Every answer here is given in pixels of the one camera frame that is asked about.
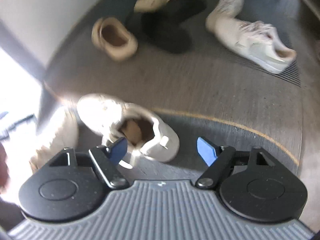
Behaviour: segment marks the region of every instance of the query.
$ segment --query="wall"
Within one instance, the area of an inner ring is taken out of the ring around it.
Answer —
[[[0,0],[0,20],[44,67],[98,0]]]

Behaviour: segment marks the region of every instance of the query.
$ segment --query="ribbed surface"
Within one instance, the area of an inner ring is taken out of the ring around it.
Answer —
[[[292,48],[292,45],[291,45],[291,42],[290,41],[286,41],[284,42],[284,44],[289,48],[289,49],[293,49]],[[298,70],[298,65],[297,65],[297,62],[296,60],[294,60],[290,66],[288,66],[284,71],[282,71],[280,74],[273,74],[273,73],[270,73],[268,71],[266,71],[265,69],[263,69],[262,67],[256,65],[256,64],[250,64],[249,65],[250,67],[252,68],[256,68],[258,70],[261,70],[265,73],[268,73],[272,76],[275,76],[277,78],[281,78],[282,80],[285,80],[289,83],[292,83],[294,85],[297,85],[297,86],[301,86],[301,82],[300,82],[300,76],[299,76],[299,70]]]
[[[109,194],[84,219],[61,225],[27,220],[10,232],[14,239],[310,239],[298,220],[278,225],[251,223],[226,210],[210,191],[188,180],[136,181]]]

